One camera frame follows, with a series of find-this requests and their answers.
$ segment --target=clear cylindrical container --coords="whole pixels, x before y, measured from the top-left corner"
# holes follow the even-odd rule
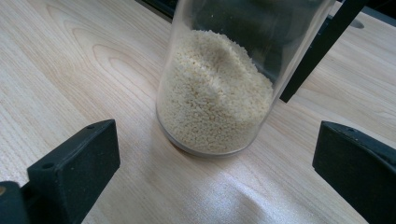
[[[248,147],[335,0],[179,0],[157,95],[177,147]]]

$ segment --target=light wood surface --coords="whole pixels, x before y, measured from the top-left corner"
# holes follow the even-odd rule
[[[121,167],[84,223],[365,223],[312,167],[322,120],[396,147],[396,29],[360,14],[250,148],[175,149],[155,117],[171,25],[132,0],[0,1],[0,180],[96,121]]]

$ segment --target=pile of rice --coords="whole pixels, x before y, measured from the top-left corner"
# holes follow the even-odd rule
[[[227,154],[253,141],[272,94],[245,49],[226,35],[190,31],[163,72],[157,112],[184,147]]]

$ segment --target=tabletop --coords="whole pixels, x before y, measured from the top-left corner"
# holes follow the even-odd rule
[[[83,223],[365,223],[312,167],[322,120],[396,147],[396,28],[361,13],[253,144],[174,148],[155,115],[171,24],[131,0],[0,1],[0,180],[117,122],[120,169]]]

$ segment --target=rice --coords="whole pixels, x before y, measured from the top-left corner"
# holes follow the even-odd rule
[[[226,35],[190,31],[163,72],[157,112],[184,147],[227,154],[254,140],[272,94],[245,49]]]

